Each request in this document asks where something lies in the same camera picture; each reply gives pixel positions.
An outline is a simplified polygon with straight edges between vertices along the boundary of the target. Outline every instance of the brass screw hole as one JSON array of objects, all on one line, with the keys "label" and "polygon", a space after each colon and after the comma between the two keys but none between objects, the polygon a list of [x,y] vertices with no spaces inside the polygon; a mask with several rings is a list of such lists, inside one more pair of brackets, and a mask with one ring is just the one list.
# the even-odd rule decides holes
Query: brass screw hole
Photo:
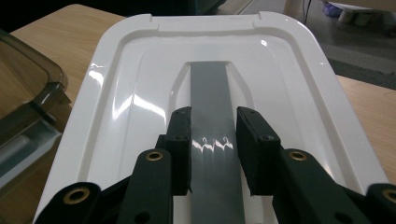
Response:
[{"label": "brass screw hole", "polygon": [[160,159],[162,159],[162,158],[163,158],[163,154],[162,154],[161,152],[157,152],[157,151],[150,152],[150,153],[146,156],[146,159],[147,159],[148,161],[158,161],[158,160],[160,160]]},{"label": "brass screw hole", "polygon": [[396,203],[396,189],[383,189],[382,194],[393,203]]},{"label": "brass screw hole", "polygon": [[308,159],[304,153],[299,151],[291,151],[289,156],[296,161],[306,161]]},{"label": "brass screw hole", "polygon": [[66,204],[76,204],[81,203],[88,198],[90,195],[90,190],[85,187],[79,187],[70,190],[64,195],[64,203]]}]

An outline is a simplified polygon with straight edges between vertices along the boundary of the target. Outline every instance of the black bracket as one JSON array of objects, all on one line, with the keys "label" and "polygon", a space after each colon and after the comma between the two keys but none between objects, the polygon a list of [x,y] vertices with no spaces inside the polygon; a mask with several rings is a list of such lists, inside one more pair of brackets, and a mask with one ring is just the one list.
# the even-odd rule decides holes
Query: black bracket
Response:
[{"label": "black bracket", "polygon": [[284,149],[262,115],[237,108],[238,155],[252,195],[273,195],[280,224],[396,223],[396,186],[373,184],[365,196],[341,187],[300,149]]},{"label": "black bracket", "polygon": [[191,182],[191,108],[173,112],[156,148],[143,151],[132,175],[101,191],[77,182],[60,190],[36,224],[173,223],[173,196]]},{"label": "black bracket", "polygon": [[[362,195],[338,185],[311,154],[284,149],[259,112],[237,108],[236,140],[250,194],[273,196],[279,224],[396,223],[396,186],[373,184]],[[184,107],[131,176],[103,191],[87,182],[60,190],[36,224],[170,224],[173,196],[186,195],[190,182],[191,108]]]}]

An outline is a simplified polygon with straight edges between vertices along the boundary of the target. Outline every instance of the gray metal strip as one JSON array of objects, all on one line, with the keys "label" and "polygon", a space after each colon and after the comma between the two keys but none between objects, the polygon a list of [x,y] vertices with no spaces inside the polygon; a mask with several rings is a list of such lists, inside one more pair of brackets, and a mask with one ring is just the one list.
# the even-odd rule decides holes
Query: gray metal strip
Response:
[{"label": "gray metal strip", "polygon": [[191,64],[191,223],[245,223],[225,63]]}]

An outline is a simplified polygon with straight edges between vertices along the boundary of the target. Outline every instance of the wooden table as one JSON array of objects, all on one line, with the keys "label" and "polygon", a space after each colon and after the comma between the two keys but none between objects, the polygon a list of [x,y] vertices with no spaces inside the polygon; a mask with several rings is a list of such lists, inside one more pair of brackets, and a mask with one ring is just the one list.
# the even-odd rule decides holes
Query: wooden table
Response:
[{"label": "wooden table", "polygon": [[[123,19],[121,16],[90,7],[71,5],[11,34],[62,67],[69,78],[66,94],[73,104],[100,37],[110,26]],[[339,77],[339,81],[389,181],[396,184],[396,91],[346,77]],[[4,209],[0,205],[0,211],[4,212]]]}]

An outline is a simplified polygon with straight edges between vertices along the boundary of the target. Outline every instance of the plastic container lid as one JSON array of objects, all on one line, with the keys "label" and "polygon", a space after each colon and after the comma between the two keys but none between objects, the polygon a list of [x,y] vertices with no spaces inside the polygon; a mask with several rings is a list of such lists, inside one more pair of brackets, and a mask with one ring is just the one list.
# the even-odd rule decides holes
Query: plastic container lid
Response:
[{"label": "plastic container lid", "polygon": [[[388,182],[303,24],[273,12],[146,14],[120,21],[102,36],[37,213],[70,184],[89,181],[106,189],[130,175],[137,155],[166,133],[171,113],[191,104],[192,62],[225,62],[234,113],[238,106],[259,111],[283,147],[308,151],[340,185],[365,192],[372,183]],[[250,197],[243,173],[241,178],[246,223],[276,223],[271,199]],[[174,222],[190,223],[189,195],[174,200]]]}]

